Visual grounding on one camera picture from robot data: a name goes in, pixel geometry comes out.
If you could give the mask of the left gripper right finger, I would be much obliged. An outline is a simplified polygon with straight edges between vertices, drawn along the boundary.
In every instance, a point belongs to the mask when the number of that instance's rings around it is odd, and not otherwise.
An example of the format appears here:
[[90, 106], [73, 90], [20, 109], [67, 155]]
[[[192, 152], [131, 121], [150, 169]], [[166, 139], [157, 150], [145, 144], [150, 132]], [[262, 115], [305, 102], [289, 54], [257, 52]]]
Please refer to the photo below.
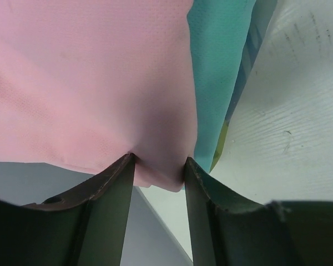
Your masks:
[[254, 202], [210, 177], [192, 158], [185, 193], [194, 265], [282, 265], [279, 201]]

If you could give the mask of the pink t shirt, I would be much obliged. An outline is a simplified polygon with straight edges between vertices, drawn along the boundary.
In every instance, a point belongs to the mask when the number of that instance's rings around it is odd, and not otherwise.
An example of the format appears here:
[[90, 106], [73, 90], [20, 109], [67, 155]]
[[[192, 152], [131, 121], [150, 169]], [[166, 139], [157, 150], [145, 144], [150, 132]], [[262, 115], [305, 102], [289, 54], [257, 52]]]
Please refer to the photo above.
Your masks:
[[0, 162], [181, 190], [197, 135], [192, 1], [0, 1]]

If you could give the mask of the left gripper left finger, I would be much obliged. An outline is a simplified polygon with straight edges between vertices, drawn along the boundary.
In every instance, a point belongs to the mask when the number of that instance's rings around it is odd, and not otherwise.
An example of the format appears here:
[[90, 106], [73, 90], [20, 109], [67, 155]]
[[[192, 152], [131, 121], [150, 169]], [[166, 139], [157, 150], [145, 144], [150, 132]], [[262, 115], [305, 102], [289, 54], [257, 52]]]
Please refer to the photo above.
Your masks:
[[45, 213], [79, 209], [67, 265], [119, 265], [133, 190], [135, 155], [126, 154], [79, 185], [25, 207]]

